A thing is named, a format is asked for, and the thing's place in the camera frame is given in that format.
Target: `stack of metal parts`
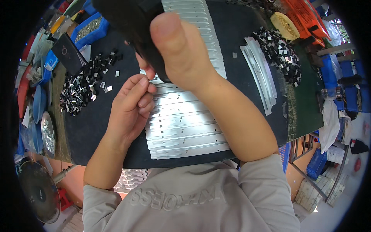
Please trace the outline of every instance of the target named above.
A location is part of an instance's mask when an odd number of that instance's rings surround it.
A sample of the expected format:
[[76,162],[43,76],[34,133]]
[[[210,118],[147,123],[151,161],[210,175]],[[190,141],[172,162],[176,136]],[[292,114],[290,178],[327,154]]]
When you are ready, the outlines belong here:
[[146,169],[122,169],[121,177],[114,186],[115,192],[129,193],[147,179]]
[[[178,13],[181,20],[198,27],[211,63],[226,79],[223,56],[206,2],[163,0],[162,5],[165,12]],[[157,75],[151,82],[157,87],[153,99],[155,108],[145,129],[152,159],[197,156],[230,149],[210,111],[191,92],[163,83]]]
[[257,89],[264,106],[265,115],[272,113],[272,106],[276,104],[277,91],[272,73],[259,42],[252,37],[246,37],[246,46],[240,46],[251,73],[253,74]]
[[285,75],[287,83],[297,87],[302,73],[299,57],[291,46],[292,42],[283,38],[278,30],[268,31],[263,27],[251,36],[259,42],[269,64]]
[[114,66],[116,61],[123,59],[123,54],[119,54],[117,49],[107,56],[102,57],[99,53],[94,59],[85,65],[81,72],[77,75],[71,75],[66,72],[65,83],[59,101],[61,102],[61,112],[63,110],[70,113],[72,116],[78,115],[83,107],[86,107],[88,102],[95,100],[98,95],[98,86],[105,93],[112,90],[112,86],[105,87],[103,74],[108,72],[108,65]]
[[82,38],[84,38],[88,34],[92,33],[96,29],[98,29],[99,26],[101,25],[102,18],[103,17],[101,16],[97,19],[94,19],[90,23],[88,23],[85,27],[81,28],[81,30],[79,30],[79,32],[77,33],[75,43],[77,43],[77,41],[81,40]]

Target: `plastic bag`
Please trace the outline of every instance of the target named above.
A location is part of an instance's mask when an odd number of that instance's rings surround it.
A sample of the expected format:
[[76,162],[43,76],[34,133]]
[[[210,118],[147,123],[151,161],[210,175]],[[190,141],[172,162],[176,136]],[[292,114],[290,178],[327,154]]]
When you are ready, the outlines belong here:
[[41,57],[46,56],[47,53],[52,49],[54,42],[51,40],[42,40],[38,42],[35,52],[35,58],[33,58],[33,64],[41,60]]
[[27,73],[26,78],[33,83],[41,80],[41,67],[38,67],[36,69],[30,68],[30,71]]
[[321,142],[321,154],[336,141],[340,130],[338,117],[338,108],[334,101],[325,100],[324,109],[322,111],[325,125],[318,129],[319,140]]
[[338,58],[336,57],[335,54],[330,55],[330,58],[331,58],[331,67],[332,67],[332,70],[335,73],[336,79],[339,80],[339,79],[341,79],[343,77],[343,72],[341,71],[341,67],[340,67]]
[[[344,157],[344,150],[339,147],[331,146],[328,148],[327,152],[327,161],[335,162],[341,164]],[[345,164],[348,164],[349,158],[345,159]]]
[[331,41],[328,41],[328,42],[334,47],[341,45],[342,38],[341,38],[341,35],[339,33],[337,26],[334,24],[331,24],[330,22],[327,22],[326,20],[322,20],[322,22],[324,23],[326,30],[328,32],[328,35],[331,38]]

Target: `cloth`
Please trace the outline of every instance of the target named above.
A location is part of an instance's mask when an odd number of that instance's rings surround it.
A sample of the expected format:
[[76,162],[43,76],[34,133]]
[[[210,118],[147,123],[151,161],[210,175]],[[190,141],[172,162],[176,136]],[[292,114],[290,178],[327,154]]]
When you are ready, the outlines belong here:
[[352,154],[359,154],[359,153],[367,152],[370,150],[368,146],[364,144],[364,142],[358,139],[351,140],[350,149],[352,150]]
[[122,201],[84,186],[85,232],[300,231],[281,158],[153,170]]

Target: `electric fan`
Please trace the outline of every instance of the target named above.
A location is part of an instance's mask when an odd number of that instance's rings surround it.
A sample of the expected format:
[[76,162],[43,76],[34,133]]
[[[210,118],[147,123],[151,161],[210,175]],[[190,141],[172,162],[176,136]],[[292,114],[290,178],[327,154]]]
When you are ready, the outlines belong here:
[[60,214],[60,198],[56,184],[76,165],[52,178],[39,163],[26,161],[19,172],[19,182],[37,218],[46,224],[57,221]]

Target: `white plastic bag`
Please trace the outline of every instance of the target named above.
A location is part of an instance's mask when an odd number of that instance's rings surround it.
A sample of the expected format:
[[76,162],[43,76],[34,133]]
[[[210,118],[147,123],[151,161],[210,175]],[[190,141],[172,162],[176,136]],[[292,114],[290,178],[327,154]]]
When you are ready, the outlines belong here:
[[328,41],[328,42],[334,47],[341,45],[342,38],[341,38],[341,35],[339,33],[337,26],[334,24],[331,24],[330,22],[327,22],[326,20],[322,20],[322,22],[324,23],[326,30],[328,32],[328,35],[331,38],[331,41]]
[[341,71],[341,67],[340,67],[338,58],[336,57],[335,54],[330,55],[330,58],[331,58],[331,67],[332,67],[332,70],[335,73],[336,79],[339,80],[339,79],[341,79],[343,77],[343,72]]
[[[344,150],[339,147],[331,146],[327,150],[327,161],[341,164],[344,157]],[[345,164],[348,164],[349,158],[345,160]]]
[[318,129],[321,143],[321,154],[336,141],[340,130],[338,108],[333,100],[325,100],[322,111],[325,125]]

